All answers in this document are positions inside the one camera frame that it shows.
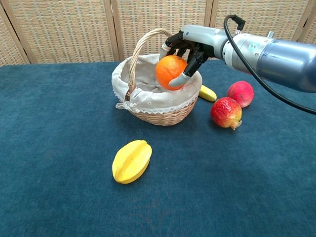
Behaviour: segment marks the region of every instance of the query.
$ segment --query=red fruit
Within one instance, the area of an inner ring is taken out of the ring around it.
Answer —
[[[241,106],[230,97],[218,99],[211,109],[211,118],[216,125],[233,130],[241,125],[241,114]]]
[[[252,86],[246,81],[237,81],[232,84],[227,92],[227,96],[236,100],[242,108],[248,106],[253,99]]]

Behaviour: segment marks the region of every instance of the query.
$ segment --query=silver robot arm segment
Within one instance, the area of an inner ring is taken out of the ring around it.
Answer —
[[[316,92],[316,45],[251,34],[237,34],[234,42],[262,78],[302,92]],[[250,72],[236,54],[225,31],[205,26],[186,25],[167,39],[159,59],[178,56],[190,50],[188,66],[170,82],[171,86],[187,82],[210,57],[225,61],[226,65],[244,73]]]

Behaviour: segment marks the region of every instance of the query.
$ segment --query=blue carpet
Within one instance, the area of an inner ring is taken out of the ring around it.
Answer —
[[[0,68],[1,237],[316,236],[316,116],[277,100],[221,61],[200,68],[226,95],[237,80],[255,97],[236,131],[198,99],[175,126],[118,110],[115,63]],[[271,84],[316,109],[316,95]],[[153,148],[140,179],[116,183],[111,165],[132,140]]]

